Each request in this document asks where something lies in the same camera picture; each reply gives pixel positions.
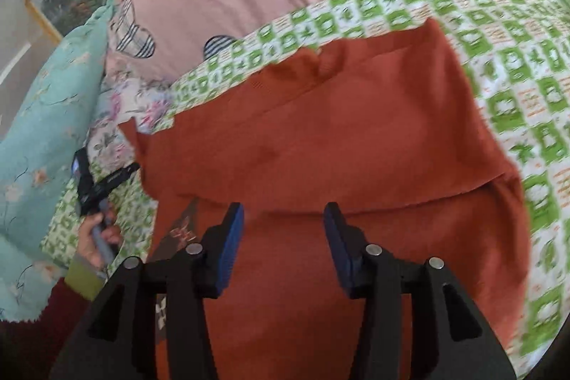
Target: silver screw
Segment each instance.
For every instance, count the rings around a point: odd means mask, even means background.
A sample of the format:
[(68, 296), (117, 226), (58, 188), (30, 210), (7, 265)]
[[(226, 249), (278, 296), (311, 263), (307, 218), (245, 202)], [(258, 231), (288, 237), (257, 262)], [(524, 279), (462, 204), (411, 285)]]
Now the silver screw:
[(127, 269), (135, 269), (136, 266), (139, 265), (139, 262), (139, 258), (136, 256), (130, 256), (124, 261), (123, 266), (125, 266)]
[(202, 253), (203, 249), (204, 247), (201, 246), (199, 243), (191, 243), (186, 247), (186, 253), (188, 253), (189, 255), (199, 255), (200, 253)]
[(441, 269), (444, 267), (444, 261), (434, 256), (433, 258), (429, 258), (429, 265), (434, 269)]
[(375, 243), (370, 243), (366, 245), (366, 252), (372, 256), (378, 256), (382, 254), (382, 247), (380, 245), (376, 245)]

